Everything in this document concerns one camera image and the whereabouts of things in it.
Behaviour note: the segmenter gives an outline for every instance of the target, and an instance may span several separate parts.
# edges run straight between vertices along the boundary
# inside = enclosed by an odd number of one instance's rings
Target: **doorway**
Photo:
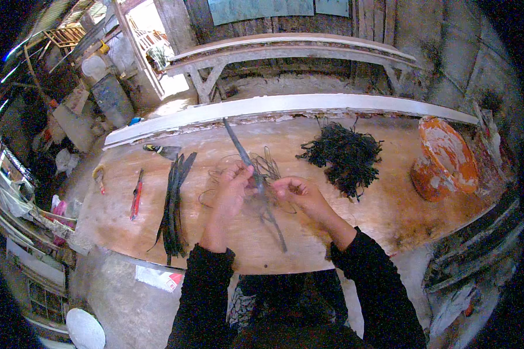
[[[146,0],[126,14],[133,38],[139,49],[144,53],[149,67],[163,89],[162,99],[189,89],[183,74],[167,76],[164,73],[175,55],[161,18],[153,0]]]

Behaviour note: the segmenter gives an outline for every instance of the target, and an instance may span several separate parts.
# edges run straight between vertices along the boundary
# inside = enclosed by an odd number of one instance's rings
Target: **bundle of black fiber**
[[[302,144],[301,149],[306,152],[295,157],[307,159],[320,168],[330,166],[325,170],[330,183],[348,197],[359,201],[364,188],[378,179],[378,170],[373,165],[381,161],[378,153],[382,150],[382,141],[377,142],[368,133],[357,133],[355,124],[346,129],[338,123],[330,122],[321,131],[322,134],[317,139]],[[358,188],[363,188],[360,194],[357,193]]]
[[[180,254],[184,257],[186,255],[183,247],[186,241],[182,237],[182,225],[180,223],[180,186],[184,183],[195,158],[195,152],[190,154],[186,161],[184,160],[184,154],[177,155],[176,160],[171,164],[171,171],[169,171],[163,218],[161,219],[154,243],[155,246],[159,238],[163,236],[163,246],[165,247],[165,253],[167,253],[167,265],[171,263],[171,256]]]

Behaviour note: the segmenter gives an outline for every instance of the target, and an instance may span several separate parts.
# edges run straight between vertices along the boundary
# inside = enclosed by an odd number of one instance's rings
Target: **person's right hand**
[[[336,215],[318,186],[305,178],[284,177],[273,182],[272,188],[278,199],[296,204],[307,216],[320,223]]]
[[[357,231],[334,212],[313,182],[301,177],[284,177],[273,182],[272,188],[278,199],[295,203],[321,223],[340,251],[345,251],[355,238]]]

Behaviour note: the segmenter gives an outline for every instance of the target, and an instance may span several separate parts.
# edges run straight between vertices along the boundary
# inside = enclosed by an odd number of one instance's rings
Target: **wooden bench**
[[[274,58],[333,58],[379,64],[384,67],[395,95],[409,69],[417,68],[411,55],[379,42],[320,33],[273,33],[243,36],[197,46],[170,59],[168,76],[188,73],[200,103],[211,102],[214,85],[227,64]],[[204,81],[199,69],[211,68]]]

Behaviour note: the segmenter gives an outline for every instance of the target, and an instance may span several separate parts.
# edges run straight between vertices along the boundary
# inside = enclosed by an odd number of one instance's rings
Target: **white bucket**
[[[66,315],[68,334],[77,349],[103,349],[105,332],[87,311],[74,308]]]

